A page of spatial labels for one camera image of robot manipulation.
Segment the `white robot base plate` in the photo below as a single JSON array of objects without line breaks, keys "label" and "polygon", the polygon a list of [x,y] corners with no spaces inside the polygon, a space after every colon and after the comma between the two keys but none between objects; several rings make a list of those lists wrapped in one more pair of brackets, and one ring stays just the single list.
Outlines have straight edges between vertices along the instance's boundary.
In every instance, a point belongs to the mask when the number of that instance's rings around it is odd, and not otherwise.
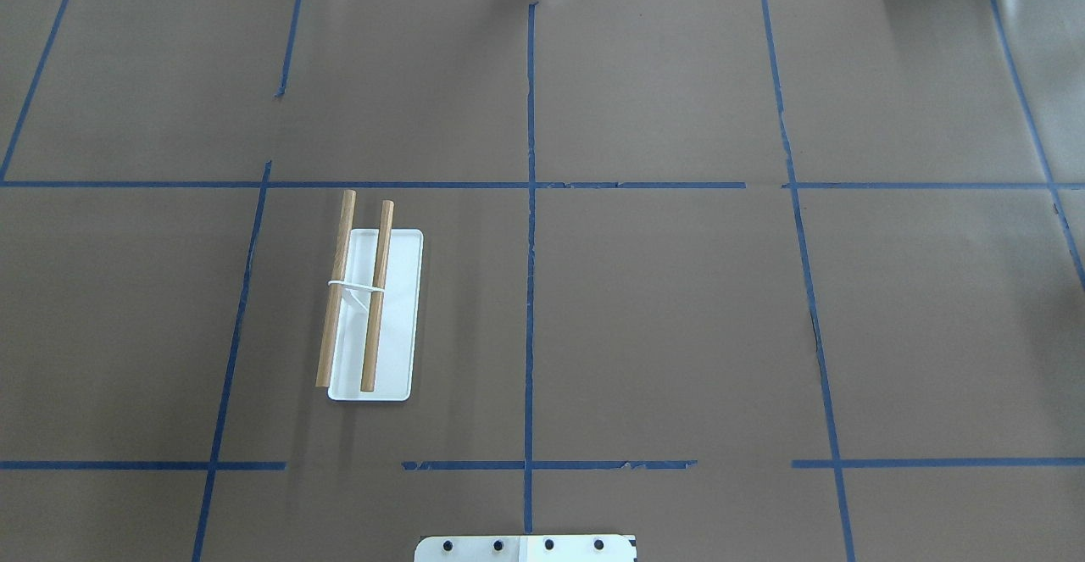
[{"label": "white robot base plate", "polygon": [[621,534],[433,536],[414,561],[637,561],[634,536]]}]

